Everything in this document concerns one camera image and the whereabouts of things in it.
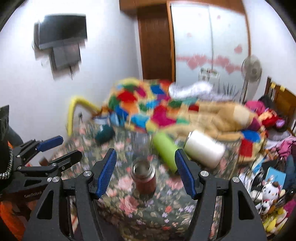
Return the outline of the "small black wall monitor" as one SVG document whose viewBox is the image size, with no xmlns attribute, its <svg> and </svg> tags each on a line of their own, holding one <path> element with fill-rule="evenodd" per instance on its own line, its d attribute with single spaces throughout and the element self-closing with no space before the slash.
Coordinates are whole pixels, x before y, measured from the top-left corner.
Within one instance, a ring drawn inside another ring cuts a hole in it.
<svg viewBox="0 0 296 241">
<path fill-rule="evenodd" d="M 50 59 L 54 71 L 75 66 L 81 61 L 79 44 L 53 48 L 50 53 Z"/>
</svg>

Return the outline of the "red plush toy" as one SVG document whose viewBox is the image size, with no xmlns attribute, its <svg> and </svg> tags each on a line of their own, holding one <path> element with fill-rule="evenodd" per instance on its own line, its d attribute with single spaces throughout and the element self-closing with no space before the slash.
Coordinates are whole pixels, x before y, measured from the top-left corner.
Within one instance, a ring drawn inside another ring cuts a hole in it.
<svg viewBox="0 0 296 241">
<path fill-rule="evenodd" d="M 285 125 L 285 120 L 272 109 L 263 112 L 259 119 L 265 128 L 282 128 Z"/>
</svg>

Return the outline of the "white appliance box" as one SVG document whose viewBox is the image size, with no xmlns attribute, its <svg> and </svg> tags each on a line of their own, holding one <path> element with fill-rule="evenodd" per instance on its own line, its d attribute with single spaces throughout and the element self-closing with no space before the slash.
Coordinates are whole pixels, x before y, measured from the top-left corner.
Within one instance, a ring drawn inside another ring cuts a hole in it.
<svg viewBox="0 0 296 241">
<path fill-rule="evenodd" d="M 219 72 L 208 68 L 201 68 L 199 71 L 199 81 L 213 81 L 213 82 L 217 82 L 220 80 L 220 74 Z"/>
</svg>

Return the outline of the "grey white cloth pile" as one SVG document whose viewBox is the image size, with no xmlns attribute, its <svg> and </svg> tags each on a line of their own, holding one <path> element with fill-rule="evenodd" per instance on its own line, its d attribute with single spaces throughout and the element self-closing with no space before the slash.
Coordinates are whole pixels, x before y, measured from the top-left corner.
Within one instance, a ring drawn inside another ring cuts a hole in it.
<svg viewBox="0 0 296 241">
<path fill-rule="evenodd" d="M 185 99 L 197 97 L 201 94 L 208 94 L 213 90 L 213 85 L 206 81 L 198 81 L 190 86 L 180 86 L 172 83 L 169 86 L 168 93 L 173 99 Z"/>
</svg>

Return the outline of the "colourful patchwork blanket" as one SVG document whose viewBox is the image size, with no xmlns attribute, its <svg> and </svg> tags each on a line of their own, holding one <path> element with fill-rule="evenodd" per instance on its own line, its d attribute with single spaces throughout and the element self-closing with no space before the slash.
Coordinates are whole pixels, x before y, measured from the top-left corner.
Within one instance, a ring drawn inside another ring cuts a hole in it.
<svg viewBox="0 0 296 241">
<path fill-rule="evenodd" d="M 244 161 L 259 153 L 265 130 L 257 114 L 232 101 L 177 100 L 169 95 L 170 85 L 165 79 L 125 78 L 111 88 L 103 111 L 116 114 L 130 130 L 163 131 L 180 139 L 199 130 L 219 142 L 239 142 Z"/>
</svg>

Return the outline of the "standing electric fan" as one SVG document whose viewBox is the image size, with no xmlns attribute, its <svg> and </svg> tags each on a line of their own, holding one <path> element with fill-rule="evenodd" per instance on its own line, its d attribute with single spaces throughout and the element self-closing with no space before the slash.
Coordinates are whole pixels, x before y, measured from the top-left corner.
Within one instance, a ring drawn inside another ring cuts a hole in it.
<svg viewBox="0 0 296 241">
<path fill-rule="evenodd" d="M 243 76 L 243 87 L 240 94 L 240 102 L 245 101 L 248 84 L 260 80 L 262 74 L 261 63 L 255 55 L 250 55 L 242 63 L 241 73 Z"/>
</svg>

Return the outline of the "wooden headboard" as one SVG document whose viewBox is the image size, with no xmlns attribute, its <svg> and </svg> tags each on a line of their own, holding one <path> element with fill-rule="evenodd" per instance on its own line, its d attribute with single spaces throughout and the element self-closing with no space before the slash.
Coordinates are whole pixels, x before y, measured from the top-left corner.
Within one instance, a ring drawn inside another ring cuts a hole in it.
<svg viewBox="0 0 296 241">
<path fill-rule="evenodd" d="M 295 94 L 283 85 L 273 82 L 269 76 L 264 94 L 271 98 L 276 109 L 285 117 L 287 130 L 295 136 Z"/>
</svg>

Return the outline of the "white cat plush toy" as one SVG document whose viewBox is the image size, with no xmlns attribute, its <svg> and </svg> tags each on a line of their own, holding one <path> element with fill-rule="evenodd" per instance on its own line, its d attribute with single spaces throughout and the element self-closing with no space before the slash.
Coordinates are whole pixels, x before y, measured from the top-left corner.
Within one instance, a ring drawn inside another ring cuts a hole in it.
<svg viewBox="0 0 296 241">
<path fill-rule="evenodd" d="M 266 215 L 271 207 L 277 202 L 281 193 L 281 185 L 277 181 L 262 181 L 262 199 L 256 205 L 260 216 Z"/>
</svg>

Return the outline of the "clear glass cup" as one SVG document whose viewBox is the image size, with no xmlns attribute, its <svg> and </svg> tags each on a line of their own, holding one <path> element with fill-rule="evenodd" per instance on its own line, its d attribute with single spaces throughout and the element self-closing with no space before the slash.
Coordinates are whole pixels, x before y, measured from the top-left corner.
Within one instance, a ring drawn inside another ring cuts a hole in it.
<svg viewBox="0 0 296 241">
<path fill-rule="evenodd" d="M 134 159 L 145 159 L 151 152 L 151 138 L 147 133 L 135 133 L 133 141 Z"/>
</svg>

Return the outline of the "white thermos cup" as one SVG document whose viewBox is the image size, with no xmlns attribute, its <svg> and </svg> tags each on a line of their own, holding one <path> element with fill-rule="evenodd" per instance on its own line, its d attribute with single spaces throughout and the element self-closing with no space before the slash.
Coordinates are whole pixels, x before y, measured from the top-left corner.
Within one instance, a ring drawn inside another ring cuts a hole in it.
<svg viewBox="0 0 296 241">
<path fill-rule="evenodd" d="M 209 169 L 214 169 L 222 159 L 226 147 L 208 135 L 194 130 L 186 138 L 184 151 L 191 159 Z"/>
</svg>

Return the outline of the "frosted wardrobe sliding doors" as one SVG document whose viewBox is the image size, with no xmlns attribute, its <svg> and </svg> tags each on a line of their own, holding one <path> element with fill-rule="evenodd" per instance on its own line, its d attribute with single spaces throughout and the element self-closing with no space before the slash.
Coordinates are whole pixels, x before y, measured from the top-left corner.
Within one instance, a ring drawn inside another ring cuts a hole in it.
<svg viewBox="0 0 296 241">
<path fill-rule="evenodd" d="M 170 3 L 175 50 L 175 82 L 190 86 L 201 69 L 214 71 L 214 90 L 239 99 L 243 61 L 249 55 L 246 15 L 213 4 Z"/>
</svg>

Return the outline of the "red steel tumbler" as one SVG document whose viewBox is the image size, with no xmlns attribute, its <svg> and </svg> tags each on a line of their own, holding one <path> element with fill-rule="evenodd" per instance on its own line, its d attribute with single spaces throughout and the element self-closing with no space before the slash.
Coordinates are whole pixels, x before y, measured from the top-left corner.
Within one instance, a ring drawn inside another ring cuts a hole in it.
<svg viewBox="0 0 296 241">
<path fill-rule="evenodd" d="M 156 170 L 147 159 L 138 158 L 133 161 L 131 176 L 140 195 L 150 195 L 156 190 Z"/>
</svg>

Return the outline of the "yellow plush toy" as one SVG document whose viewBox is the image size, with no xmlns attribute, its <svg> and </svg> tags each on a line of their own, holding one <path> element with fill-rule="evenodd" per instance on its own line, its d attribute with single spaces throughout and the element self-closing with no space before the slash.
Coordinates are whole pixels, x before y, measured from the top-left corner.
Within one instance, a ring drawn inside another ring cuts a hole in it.
<svg viewBox="0 0 296 241">
<path fill-rule="evenodd" d="M 287 211 L 281 207 L 263 222 L 264 230 L 268 235 L 277 235 L 287 220 Z"/>
</svg>

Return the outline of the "brown wooden door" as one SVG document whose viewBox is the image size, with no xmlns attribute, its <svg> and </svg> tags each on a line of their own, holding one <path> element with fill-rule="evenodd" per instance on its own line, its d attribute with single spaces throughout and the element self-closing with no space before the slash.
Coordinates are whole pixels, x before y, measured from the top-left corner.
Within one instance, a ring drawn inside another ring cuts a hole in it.
<svg viewBox="0 0 296 241">
<path fill-rule="evenodd" d="M 143 78 L 173 80 L 166 4 L 138 9 L 137 20 Z"/>
</svg>

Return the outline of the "blue white box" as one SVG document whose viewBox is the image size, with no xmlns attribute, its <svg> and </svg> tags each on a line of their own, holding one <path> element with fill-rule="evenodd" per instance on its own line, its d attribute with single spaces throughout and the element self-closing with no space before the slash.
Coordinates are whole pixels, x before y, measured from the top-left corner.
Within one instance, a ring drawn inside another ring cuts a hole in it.
<svg viewBox="0 0 296 241">
<path fill-rule="evenodd" d="M 278 182 L 282 187 L 285 183 L 286 173 L 278 171 L 273 167 L 269 167 L 266 173 L 266 182 Z"/>
</svg>

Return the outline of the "wall mounted black television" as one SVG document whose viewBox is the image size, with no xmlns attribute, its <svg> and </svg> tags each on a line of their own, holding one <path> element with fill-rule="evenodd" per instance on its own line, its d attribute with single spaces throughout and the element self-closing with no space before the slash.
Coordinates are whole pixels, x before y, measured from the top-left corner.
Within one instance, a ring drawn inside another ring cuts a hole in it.
<svg viewBox="0 0 296 241">
<path fill-rule="evenodd" d="M 46 15 L 35 29 L 35 44 L 40 50 L 79 43 L 86 39 L 85 15 Z"/>
</svg>

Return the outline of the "lime green bottle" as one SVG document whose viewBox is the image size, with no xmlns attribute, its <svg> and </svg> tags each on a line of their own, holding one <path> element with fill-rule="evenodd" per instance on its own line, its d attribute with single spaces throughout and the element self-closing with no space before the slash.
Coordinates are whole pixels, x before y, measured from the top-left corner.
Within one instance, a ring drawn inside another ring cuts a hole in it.
<svg viewBox="0 0 296 241">
<path fill-rule="evenodd" d="M 170 172 L 173 174 L 178 173 L 175 163 L 175 152 L 182 147 L 176 145 L 173 138 L 163 132 L 157 132 L 152 136 L 152 146 Z"/>
</svg>

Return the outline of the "dark green plastic cup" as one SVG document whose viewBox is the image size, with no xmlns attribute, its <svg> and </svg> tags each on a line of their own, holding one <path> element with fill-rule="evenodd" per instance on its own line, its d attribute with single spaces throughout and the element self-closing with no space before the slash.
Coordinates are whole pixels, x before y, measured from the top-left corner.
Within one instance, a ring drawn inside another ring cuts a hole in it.
<svg viewBox="0 0 296 241">
<path fill-rule="evenodd" d="M 112 126 L 103 125 L 95 136 L 95 141 L 98 145 L 107 143 L 115 136 L 115 131 Z"/>
</svg>

